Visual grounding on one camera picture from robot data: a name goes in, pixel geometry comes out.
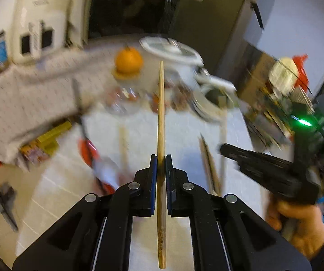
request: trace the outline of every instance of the green led light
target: green led light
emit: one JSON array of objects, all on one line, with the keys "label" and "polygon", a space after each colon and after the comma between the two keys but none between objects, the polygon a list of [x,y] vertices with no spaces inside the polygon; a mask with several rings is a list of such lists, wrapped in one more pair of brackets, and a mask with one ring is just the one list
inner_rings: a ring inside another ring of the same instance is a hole
[{"label": "green led light", "polygon": [[311,123],[310,123],[310,122],[307,122],[307,121],[304,120],[304,119],[300,119],[299,122],[300,122],[301,124],[306,125],[306,126],[311,126]]}]

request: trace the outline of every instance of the orange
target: orange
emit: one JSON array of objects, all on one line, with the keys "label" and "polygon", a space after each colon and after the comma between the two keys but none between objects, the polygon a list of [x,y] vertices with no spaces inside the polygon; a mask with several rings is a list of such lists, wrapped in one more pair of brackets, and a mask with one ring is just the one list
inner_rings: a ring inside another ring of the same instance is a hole
[{"label": "orange", "polygon": [[135,74],[142,68],[143,58],[135,48],[126,47],[117,54],[115,64],[119,73]]}]

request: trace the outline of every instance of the blue sticker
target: blue sticker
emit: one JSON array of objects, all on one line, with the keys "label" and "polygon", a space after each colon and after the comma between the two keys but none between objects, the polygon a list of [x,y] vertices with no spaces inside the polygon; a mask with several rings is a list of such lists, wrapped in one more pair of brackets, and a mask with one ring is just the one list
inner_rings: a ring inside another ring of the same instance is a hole
[{"label": "blue sticker", "polygon": [[6,52],[5,41],[0,42],[0,63],[5,63],[8,60],[8,54]]}]

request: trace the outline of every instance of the human hand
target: human hand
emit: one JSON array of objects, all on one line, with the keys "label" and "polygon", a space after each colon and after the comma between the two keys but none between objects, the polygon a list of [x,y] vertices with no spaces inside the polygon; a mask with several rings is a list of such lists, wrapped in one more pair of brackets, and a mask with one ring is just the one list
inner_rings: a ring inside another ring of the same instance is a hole
[{"label": "human hand", "polygon": [[266,222],[275,230],[282,228],[281,215],[298,219],[297,228],[290,243],[309,260],[324,246],[324,223],[317,205],[298,205],[277,201],[272,196],[267,208]]}]

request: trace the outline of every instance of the white pot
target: white pot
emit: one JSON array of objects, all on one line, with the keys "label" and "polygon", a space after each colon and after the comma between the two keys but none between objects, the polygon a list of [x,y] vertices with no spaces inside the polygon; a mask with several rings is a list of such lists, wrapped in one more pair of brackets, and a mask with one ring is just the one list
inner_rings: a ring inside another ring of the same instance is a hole
[{"label": "white pot", "polygon": [[155,88],[158,82],[160,61],[163,61],[164,70],[175,70],[181,76],[182,81],[192,90],[198,85],[194,79],[195,71],[203,66],[201,56],[189,46],[177,43],[171,39],[160,37],[144,37],[140,40],[143,47],[144,65],[142,76],[149,84],[149,88]]}]

